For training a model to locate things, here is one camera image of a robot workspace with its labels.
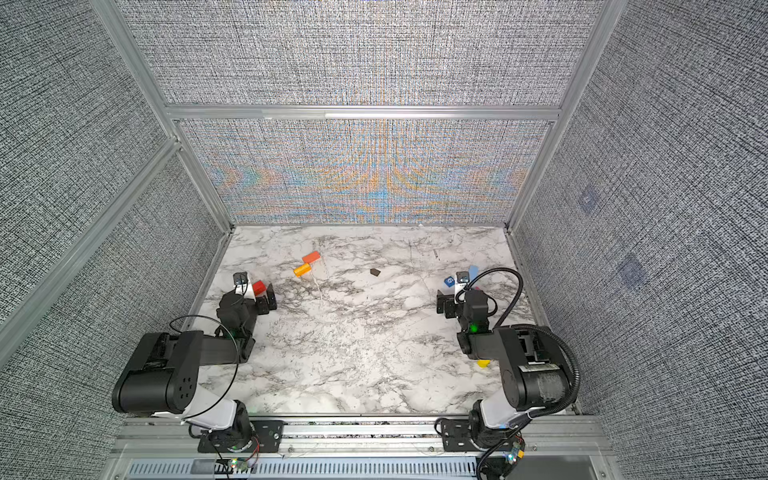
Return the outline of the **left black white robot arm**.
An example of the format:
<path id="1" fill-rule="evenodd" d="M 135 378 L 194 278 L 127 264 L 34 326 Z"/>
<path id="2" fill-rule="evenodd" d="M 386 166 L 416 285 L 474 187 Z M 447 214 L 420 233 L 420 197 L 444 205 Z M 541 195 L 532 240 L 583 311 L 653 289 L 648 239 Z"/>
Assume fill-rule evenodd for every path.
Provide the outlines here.
<path id="1" fill-rule="evenodd" d="M 202 367 L 232 365 L 238 373 L 249 360 L 258 317 L 277 309 L 271 284 L 258 281 L 252 290 L 249 294 L 238 283 L 222 296 L 212 335 L 178 329 L 145 334 L 113 388 L 113 409 L 186 424 L 190 436 L 199 440 L 200 453 L 275 453 L 281 421 L 253 421 L 243 402 L 198 383 Z"/>

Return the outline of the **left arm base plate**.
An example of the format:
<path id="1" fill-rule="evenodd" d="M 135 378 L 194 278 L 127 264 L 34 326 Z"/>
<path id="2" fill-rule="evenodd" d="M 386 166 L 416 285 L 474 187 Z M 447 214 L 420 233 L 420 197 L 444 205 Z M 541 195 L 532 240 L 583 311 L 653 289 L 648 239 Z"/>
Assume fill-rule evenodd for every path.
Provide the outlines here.
<path id="1" fill-rule="evenodd" d="M 200 434 L 198 453 L 277 453 L 285 423 L 280 420 L 251 420 L 248 425 L 236 423 L 226 430 Z"/>

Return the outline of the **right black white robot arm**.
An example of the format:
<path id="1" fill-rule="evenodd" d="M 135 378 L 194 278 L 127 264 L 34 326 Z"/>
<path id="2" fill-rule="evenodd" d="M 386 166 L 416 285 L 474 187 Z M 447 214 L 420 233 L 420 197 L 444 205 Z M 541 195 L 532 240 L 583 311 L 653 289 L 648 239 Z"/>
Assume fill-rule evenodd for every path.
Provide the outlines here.
<path id="1" fill-rule="evenodd" d="M 533 419 L 559 413 L 577 399 L 581 374 L 575 354 L 549 328 L 514 324 L 492 328 L 490 297 L 471 290 L 462 301 L 438 292 L 436 312 L 459 323 L 457 341 L 471 360 L 496 362 L 501 387 L 473 405 L 465 424 L 443 421 L 449 451 L 506 444 Z"/>

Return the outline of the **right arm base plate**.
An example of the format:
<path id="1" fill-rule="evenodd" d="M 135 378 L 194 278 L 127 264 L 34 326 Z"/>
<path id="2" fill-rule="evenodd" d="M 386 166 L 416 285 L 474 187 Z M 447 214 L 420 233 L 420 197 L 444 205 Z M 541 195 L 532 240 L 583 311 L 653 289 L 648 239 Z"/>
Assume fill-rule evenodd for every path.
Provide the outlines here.
<path id="1" fill-rule="evenodd" d="M 490 449 L 503 440 L 500 451 L 525 448 L 520 433 L 513 435 L 510 429 L 489 429 L 480 420 L 439 417 L 433 424 L 439 435 L 443 450 L 451 453 L 481 452 Z"/>

